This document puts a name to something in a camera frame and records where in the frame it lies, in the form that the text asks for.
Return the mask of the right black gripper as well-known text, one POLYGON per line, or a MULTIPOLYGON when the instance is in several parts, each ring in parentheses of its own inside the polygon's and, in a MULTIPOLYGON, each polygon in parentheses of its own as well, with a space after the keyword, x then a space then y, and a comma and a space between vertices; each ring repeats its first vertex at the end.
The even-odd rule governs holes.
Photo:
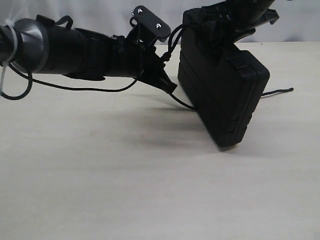
POLYGON ((253 35, 256 28, 279 15, 271 9, 273 0, 224 0, 203 6, 199 14, 199 45, 203 50, 217 50, 222 40, 240 40, 253 35))

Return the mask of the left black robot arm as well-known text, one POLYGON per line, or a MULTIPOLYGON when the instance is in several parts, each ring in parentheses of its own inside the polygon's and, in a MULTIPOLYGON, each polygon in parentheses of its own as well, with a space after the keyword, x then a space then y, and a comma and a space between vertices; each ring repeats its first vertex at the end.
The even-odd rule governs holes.
POLYGON ((156 54, 156 41, 166 40, 170 27, 156 15, 135 15, 127 36, 74 28, 70 16, 55 21, 38 15, 0 28, 0 63, 25 73, 63 75, 103 81, 132 78, 168 94, 176 89, 156 54))

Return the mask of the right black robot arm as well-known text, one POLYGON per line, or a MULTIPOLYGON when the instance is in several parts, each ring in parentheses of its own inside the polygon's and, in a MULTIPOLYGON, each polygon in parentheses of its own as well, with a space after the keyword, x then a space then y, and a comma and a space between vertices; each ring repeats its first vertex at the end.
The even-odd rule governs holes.
POLYGON ((199 13, 199 40, 212 48, 235 43, 253 35, 264 24, 280 18, 271 9, 273 0, 224 0, 203 6, 199 13))

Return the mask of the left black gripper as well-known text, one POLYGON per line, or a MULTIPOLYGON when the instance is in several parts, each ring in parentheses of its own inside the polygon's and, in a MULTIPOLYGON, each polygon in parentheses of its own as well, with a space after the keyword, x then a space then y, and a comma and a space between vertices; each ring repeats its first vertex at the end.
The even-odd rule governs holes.
POLYGON ((178 85, 167 75, 155 47, 157 41, 164 42, 169 35, 166 24, 133 24, 124 39, 124 76, 172 94, 178 85))

